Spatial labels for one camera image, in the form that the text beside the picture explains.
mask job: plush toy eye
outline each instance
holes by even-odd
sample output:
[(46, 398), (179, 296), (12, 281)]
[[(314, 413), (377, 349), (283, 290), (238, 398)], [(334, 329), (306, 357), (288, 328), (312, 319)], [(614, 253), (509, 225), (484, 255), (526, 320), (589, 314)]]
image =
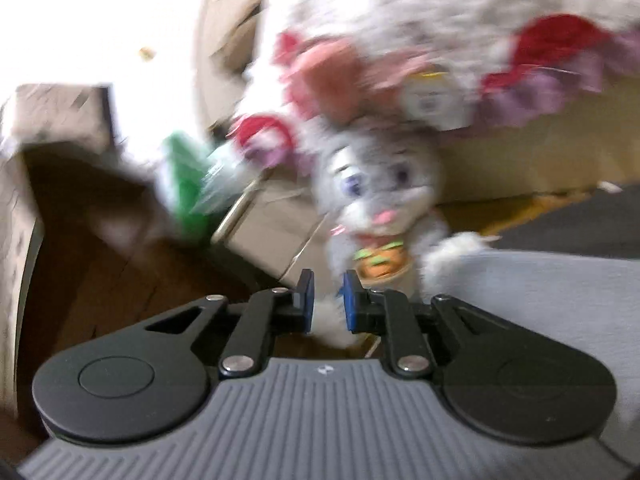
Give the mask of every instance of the plush toy eye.
[(400, 186), (406, 186), (409, 183), (409, 179), (411, 177), (411, 171), (409, 170), (409, 166), (406, 164), (398, 164), (395, 167), (396, 172), (396, 182)]
[(350, 196), (362, 196), (364, 192), (362, 175), (355, 173), (345, 176), (342, 180), (342, 190)]

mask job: pink nose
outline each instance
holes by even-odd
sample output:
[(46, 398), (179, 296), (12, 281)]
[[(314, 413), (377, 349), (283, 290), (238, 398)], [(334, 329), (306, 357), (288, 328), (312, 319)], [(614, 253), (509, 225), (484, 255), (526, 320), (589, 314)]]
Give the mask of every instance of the pink nose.
[(391, 224), (391, 222), (394, 221), (394, 218), (396, 218), (396, 212), (392, 209), (387, 209), (386, 211), (375, 215), (373, 217), (373, 223), (375, 225)]

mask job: gray gripper base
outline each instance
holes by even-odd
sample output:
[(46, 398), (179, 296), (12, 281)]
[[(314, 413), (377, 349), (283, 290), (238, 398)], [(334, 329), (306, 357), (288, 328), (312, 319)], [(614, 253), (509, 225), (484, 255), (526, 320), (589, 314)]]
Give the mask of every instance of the gray gripper base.
[(52, 439), (28, 480), (622, 480), (593, 439), (508, 446), (454, 420), (425, 382), (379, 361), (271, 359), (225, 381), (189, 423), (144, 444), (90, 449)]

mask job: silver screw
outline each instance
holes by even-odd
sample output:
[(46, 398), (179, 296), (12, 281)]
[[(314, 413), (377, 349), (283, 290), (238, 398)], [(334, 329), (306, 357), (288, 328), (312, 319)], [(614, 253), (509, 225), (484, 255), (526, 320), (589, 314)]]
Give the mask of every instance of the silver screw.
[(423, 372), (429, 364), (429, 360), (421, 355), (405, 355), (398, 359), (398, 366), (405, 372)]
[(231, 355), (222, 361), (227, 372), (245, 372), (254, 365), (254, 360), (247, 355)]

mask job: plush toy head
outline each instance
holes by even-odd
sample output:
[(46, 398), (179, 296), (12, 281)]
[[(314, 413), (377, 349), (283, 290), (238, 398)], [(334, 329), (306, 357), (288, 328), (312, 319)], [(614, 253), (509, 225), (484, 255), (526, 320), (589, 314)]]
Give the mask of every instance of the plush toy head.
[(314, 194), (321, 213), (357, 235), (393, 237), (428, 213), (440, 167), (425, 135), (359, 120), (321, 142)]

